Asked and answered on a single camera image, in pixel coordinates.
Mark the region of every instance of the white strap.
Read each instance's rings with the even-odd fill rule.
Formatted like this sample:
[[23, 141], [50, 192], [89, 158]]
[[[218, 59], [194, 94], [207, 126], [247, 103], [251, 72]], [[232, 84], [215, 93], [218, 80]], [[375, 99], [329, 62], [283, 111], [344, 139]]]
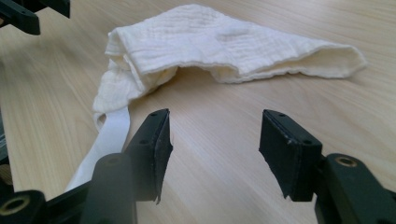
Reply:
[[76, 188], [91, 180], [93, 169], [99, 159], [111, 153], [122, 151], [129, 132], [128, 106], [106, 114], [106, 121], [100, 129], [91, 150], [73, 175], [65, 191]]

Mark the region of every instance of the black metal bracket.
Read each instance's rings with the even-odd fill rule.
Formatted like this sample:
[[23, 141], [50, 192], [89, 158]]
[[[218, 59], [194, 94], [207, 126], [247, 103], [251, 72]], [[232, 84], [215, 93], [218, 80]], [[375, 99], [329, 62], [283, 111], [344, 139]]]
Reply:
[[11, 24], [30, 35], [40, 35], [35, 12], [50, 7], [70, 18], [70, 0], [0, 0], [0, 28]]
[[321, 155], [322, 144], [287, 115], [264, 110], [260, 153], [294, 202], [317, 194], [318, 223], [396, 223], [395, 193], [384, 189], [363, 162]]
[[137, 223], [136, 201], [160, 201], [172, 153], [169, 110], [148, 115], [124, 153], [99, 160], [92, 180], [48, 202], [37, 190], [0, 195], [0, 223]]

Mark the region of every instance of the wooden surface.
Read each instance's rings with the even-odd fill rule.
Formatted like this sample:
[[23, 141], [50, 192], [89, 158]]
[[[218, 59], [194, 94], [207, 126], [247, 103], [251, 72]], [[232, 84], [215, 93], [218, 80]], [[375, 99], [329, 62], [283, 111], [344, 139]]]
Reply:
[[315, 223], [313, 203], [284, 200], [258, 152], [262, 111], [298, 121], [324, 145], [365, 162], [396, 190], [396, 2], [245, 0], [72, 2], [45, 9], [40, 36], [0, 29], [0, 103], [16, 190], [64, 191], [97, 135], [92, 101], [106, 71], [107, 33], [199, 3], [288, 33], [357, 47], [369, 67], [347, 79], [287, 75], [218, 84], [198, 68], [131, 104], [129, 139], [146, 115], [171, 111], [174, 152], [163, 201], [139, 203], [140, 223]]

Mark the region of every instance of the screw hole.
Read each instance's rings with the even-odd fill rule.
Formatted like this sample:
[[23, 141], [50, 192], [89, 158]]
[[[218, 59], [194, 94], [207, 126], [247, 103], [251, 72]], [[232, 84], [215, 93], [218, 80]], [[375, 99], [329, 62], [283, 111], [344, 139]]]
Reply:
[[337, 157], [335, 159], [338, 163], [346, 167], [356, 167], [358, 164], [350, 158], [347, 157]]
[[0, 207], [0, 215], [9, 216], [18, 213], [23, 208], [25, 208], [29, 204], [29, 202], [30, 202], [29, 195], [22, 195], [10, 199], [8, 202], [4, 203], [3, 206]]

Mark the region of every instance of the white towel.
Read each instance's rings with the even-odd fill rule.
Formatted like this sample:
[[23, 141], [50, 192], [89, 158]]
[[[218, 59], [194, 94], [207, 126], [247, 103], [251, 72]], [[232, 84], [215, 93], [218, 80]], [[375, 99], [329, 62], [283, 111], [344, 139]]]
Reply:
[[285, 34], [198, 5], [176, 7], [108, 36], [109, 67], [93, 103], [99, 115], [155, 90], [178, 67], [198, 66], [218, 82], [241, 83], [295, 73], [349, 77], [366, 65], [352, 46]]

